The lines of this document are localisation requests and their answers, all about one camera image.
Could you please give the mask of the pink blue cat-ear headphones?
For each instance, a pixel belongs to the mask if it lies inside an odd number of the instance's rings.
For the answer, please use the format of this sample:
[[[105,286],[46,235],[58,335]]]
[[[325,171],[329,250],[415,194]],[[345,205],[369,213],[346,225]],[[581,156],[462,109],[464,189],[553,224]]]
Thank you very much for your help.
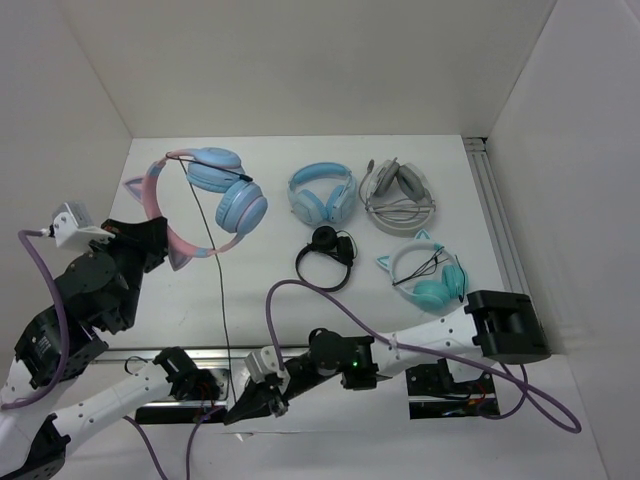
[[[264,218],[268,201],[259,185],[242,166],[235,152],[218,147],[187,148],[166,153],[147,169],[145,174],[123,182],[129,194],[142,206],[146,218],[160,218],[162,212],[157,196],[159,177],[170,161],[184,161],[187,182],[205,192],[219,194],[215,222],[233,238],[219,247],[199,247],[167,229],[168,258],[171,268],[178,271],[191,260],[209,258],[229,251],[251,233]]]

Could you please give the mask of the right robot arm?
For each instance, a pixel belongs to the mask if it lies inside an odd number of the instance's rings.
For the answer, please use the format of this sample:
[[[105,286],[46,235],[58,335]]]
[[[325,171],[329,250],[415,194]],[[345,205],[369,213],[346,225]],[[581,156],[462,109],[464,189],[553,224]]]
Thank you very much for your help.
[[[436,379],[444,390],[457,392],[469,383],[470,367],[526,365],[550,355],[529,296],[479,290],[468,294],[465,306],[404,330],[342,336],[320,327],[296,357],[285,359],[277,343],[251,352],[245,389],[223,423],[280,417],[291,400],[335,376],[347,390],[371,390],[429,358],[447,359]]]

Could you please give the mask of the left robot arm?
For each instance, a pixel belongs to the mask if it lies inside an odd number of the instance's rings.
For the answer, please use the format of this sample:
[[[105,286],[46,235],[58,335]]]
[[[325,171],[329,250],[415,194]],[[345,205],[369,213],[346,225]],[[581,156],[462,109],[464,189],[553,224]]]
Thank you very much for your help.
[[[19,240],[51,294],[51,307],[26,326],[1,389],[1,476],[50,479],[67,456],[102,429],[149,402],[171,397],[216,410],[218,380],[180,347],[162,349],[124,381],[70,407],[60,397],[109,345],[100,333],[131,328],[145,274],[169,253],[168,222],[106,220],[63,274],[52,276],[31,238],[62,233],[55,226],[22,230]]]

